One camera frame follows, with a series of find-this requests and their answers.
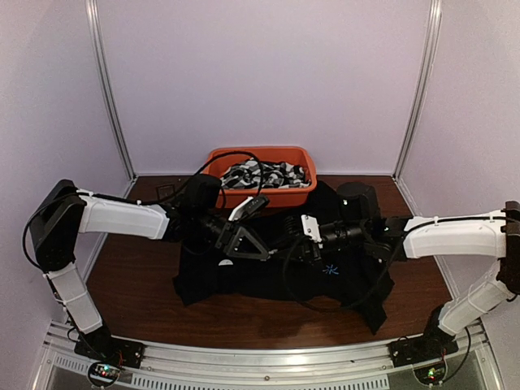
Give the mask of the black t-shirt blue logo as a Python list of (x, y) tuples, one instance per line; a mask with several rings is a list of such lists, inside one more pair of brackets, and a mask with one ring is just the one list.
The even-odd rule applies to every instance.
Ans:
[(218, 266), (223, 253), (191, 256), (180, 250), (180, 268), (172, 280), (176, 294), (189, 306), (215, 294), (238, 293), (268, 300), (295, 301), (311, 307), (316, 297), (330, 297), (338, 310), (356, 310), (372, 332), (386, 321), (384, 301), (392, 291), (388, 266), (368, 257), (339, 254), (331, 262), (290, 263), (283, 271), (285, 254), (295, 241), (288, 231), (293, 208), (276, 214), (260, 211), (242, 223), (253, 230), (271, 251), (266, 261), (230, 259), (233, 266)]

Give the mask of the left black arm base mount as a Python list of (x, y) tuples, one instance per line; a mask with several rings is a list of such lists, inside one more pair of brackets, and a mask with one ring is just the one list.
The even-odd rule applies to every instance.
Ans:
[(110, 333), (95, 331), (80, 333), (74, 353), (83, 357), (107, 362), (116, 366), (138, 369), (144, 357), (145, 346), (141, 342), (113, 337)]

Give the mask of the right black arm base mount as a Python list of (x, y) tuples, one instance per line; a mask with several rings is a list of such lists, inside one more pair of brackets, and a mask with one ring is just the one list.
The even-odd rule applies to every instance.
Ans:
[(439, 361), (447, 354), (459, 350), (454, 340), (440, 340), (435, 337), (401, 337), (388, 344), (390, 358), (395, 367), (415, 365), (430, 360)]

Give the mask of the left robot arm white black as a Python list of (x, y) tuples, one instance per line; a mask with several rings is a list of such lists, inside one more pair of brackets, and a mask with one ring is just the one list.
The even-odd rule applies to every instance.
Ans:
[(188, 179), (179, 194), (149, 202), (95, 194), (60, 180), (29, 218), (22, 242), (31, 242), (33, 251), (25, 256), (43, 272), (80, 341), (98, 360), (112, 359), (117, 344), (76, 268), (78, 235), (101, 232), (171, 242), (208, 235), (210, 247), (226, 258), (266, 261), (271, 251), (242, 220), (266, 206), (268, 198), (248, 197), (224, 219), (210, 212), (220, 192), (220, 179), (206, 174)]

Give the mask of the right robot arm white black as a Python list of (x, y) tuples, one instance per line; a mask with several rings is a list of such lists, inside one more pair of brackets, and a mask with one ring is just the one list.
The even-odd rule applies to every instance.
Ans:
[(456, 217), (384, 218), (375, 189), (351, 182), (336, 190), (341, 218), (321, 224), (300, 217), (302, 234), (292, 244), (283, 271), (292, 260), (317, 262), (326, 249), (360, 245), (390, 266), (397, 260), (430, 256), (474, 255), (495, 258), (491, 268), (468, 290), (439, 306), (423, 334), (414, 338), (422, 358), (434, 358), (474, 320), (519, 294), (519, 204), (484, 214)]

